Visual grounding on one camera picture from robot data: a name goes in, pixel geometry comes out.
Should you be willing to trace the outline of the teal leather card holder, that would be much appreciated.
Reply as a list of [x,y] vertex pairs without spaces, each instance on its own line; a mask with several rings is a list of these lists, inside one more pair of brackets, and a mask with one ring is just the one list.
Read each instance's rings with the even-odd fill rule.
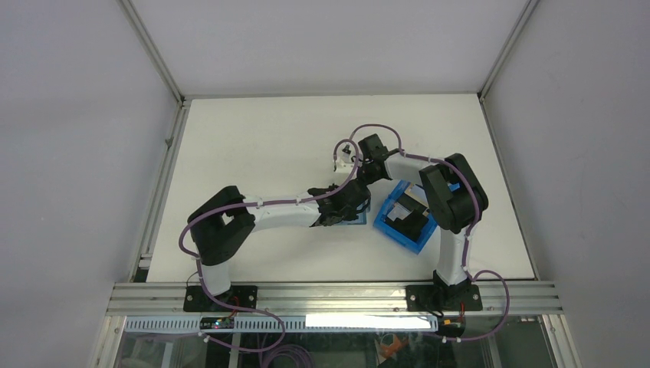
[[343,220],[339,225],[365,225],[367,223],[367,213],[368,213],[369,202],[366,202],[360,205],[354,217],[350,216],[348,219]]

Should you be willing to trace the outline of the blue plastic bin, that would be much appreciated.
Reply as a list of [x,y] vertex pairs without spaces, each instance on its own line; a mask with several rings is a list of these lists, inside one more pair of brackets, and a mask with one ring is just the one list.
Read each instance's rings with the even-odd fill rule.
[[424,189],[401,180],[382,204],[373,227],[418,255],[438,224],[426,204]]

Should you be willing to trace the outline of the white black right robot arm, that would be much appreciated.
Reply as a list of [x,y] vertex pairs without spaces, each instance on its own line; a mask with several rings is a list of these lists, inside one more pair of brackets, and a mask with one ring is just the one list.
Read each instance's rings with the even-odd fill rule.
[[371,184],[401,179],[424,190],[427,207],[441,229],[438,264],[432,288],[415,293],[421,308],[450,311],[471,296],[468,270],[471,233],[489,206],[488,197],[466,158],[454,153],[444,159],[390,150],[373,134],[359,141],[363,164],[357,179]]

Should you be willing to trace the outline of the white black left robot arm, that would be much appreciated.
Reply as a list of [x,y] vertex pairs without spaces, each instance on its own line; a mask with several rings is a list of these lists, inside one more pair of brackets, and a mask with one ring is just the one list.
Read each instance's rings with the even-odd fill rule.
[[231,300],[228,262],[247,237],[255,232],[282,227],[327,227],[352,222],[371,199],[367,185],[355,179],[338,186],[311,188],[290,199],[263,200],[243,195],[237,186],[226,186],[187,220],[179,240],[189,234],[197,251],[198,273],[205,285],[201,301],[211,311],[222,311]]

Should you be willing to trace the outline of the aluminium front mounting rail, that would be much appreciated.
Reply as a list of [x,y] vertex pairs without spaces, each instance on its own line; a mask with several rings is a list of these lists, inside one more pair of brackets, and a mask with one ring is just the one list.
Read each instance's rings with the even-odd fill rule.
[[[256,307],[278,316],[305,314],[407,314],[416,297],[407,293],[408,282],[326,282],[258,284]],[[509,310],[514,316],[564,314],[560,296],[552,281],[478,281],[483,305],[481,315],[496,316]],[[184,314],[188,296],[186,284],[115,284],[109,299],[108,316],[176,316]]]

